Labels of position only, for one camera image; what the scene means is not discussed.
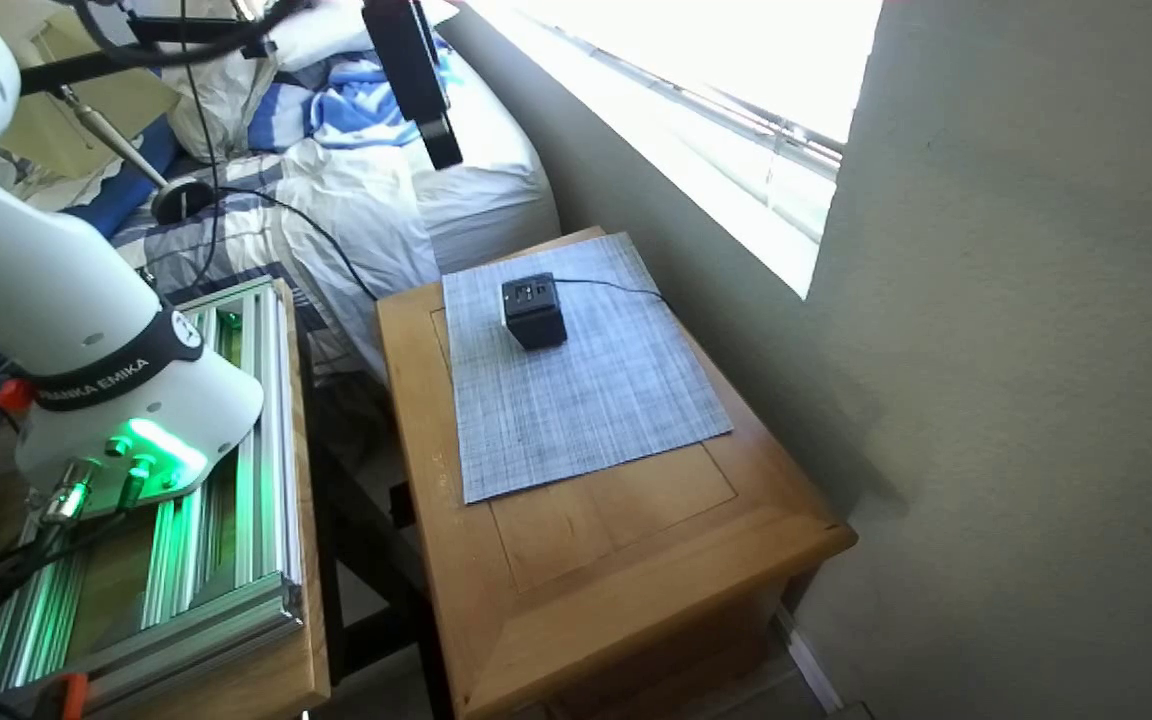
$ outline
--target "grid paper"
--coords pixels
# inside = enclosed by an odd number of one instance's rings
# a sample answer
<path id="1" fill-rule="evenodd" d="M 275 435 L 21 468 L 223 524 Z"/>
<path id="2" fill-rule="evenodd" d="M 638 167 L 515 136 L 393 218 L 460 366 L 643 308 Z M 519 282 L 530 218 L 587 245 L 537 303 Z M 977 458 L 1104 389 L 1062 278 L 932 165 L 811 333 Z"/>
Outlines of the grid paper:
<path id="1" fill-rule="evenodd" d="M 523 350 L 503 329 L 500 282 L 534 271 L 561 278 L 561 349 Z M 628 234 L 454 271 L 445 311 L 463 502 L 731 431 Z"/>

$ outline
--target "small black box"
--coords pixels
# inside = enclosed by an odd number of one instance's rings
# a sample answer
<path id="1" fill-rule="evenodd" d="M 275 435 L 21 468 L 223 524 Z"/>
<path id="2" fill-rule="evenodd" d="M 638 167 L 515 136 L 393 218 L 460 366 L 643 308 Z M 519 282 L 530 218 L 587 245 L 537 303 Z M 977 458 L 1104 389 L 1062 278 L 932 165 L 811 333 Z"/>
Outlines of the small black box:
<path id="1" fill-rule="evenodd" d="M 510 333 L 534 349 L 557 349 L 570 339 L 561 282 L 551 271 L 515 275 L 500 282 L 500 308 Z"/>

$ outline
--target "window sill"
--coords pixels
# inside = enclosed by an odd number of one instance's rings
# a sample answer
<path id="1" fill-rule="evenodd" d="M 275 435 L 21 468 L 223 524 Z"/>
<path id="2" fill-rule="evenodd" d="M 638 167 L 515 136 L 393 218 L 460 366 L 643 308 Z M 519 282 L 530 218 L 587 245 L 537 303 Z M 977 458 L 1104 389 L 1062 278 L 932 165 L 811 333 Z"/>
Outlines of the window sill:
<path id="1" fill-rule="evenodd" d="M 745 245 L 769 271 L 776 271 L 797 294 L 808 294 L 811 268 L 822 257 L 825 212 L 832 200 L 832 176 L 792 167 L 808 186 L 797 190 L 800 203 L 792 218 L 774 212 L 766 200 L 745 190 L 712 154 L 736 158 L 755 154 L 769 165 L 769 146 L 736 140 L 723 132 L 730 146 L 696 152 L 696 117 L 681 111 L 661 93 L 638 84 L 632 75 L 593 59 L 575 42 L 537 27 L 500 0 L 473 0 L 510 42 L 515 42 L 540 70 L 565 84 L 587 111 L 597 111 L 621 140 L 628 140 L 656 171 L 663 171 L 699 212 L 710 212 L 736 245 Z"/>

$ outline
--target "window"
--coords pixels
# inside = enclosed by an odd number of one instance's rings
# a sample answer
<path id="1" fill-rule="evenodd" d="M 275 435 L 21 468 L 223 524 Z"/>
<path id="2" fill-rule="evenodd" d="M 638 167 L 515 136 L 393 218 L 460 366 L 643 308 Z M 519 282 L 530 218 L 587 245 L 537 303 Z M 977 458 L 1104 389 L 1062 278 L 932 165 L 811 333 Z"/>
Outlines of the window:
<path id="1" fill-rule="evenodd" d="M 880 0 L 476 9 L 808 294 Z"/>

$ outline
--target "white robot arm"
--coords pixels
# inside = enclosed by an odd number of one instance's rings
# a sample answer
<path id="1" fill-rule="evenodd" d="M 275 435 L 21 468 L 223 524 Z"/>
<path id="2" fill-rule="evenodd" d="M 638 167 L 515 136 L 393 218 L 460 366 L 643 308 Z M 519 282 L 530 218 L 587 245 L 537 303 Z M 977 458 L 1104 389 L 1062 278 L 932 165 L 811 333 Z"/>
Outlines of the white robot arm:
<path id="1" fill-rule="evenodd" d="M 0 132 L 21 66 L 0 40 Z M 188 491 L 261 416 L 261 382 L 202 342 L 191 324 L 83 218 L 35 212 L 0 190 L 0 350 L 35 400 L 17 448 L 21 473 L 54 489 L 66 465 L 141 431 L 164 489 Z"/>

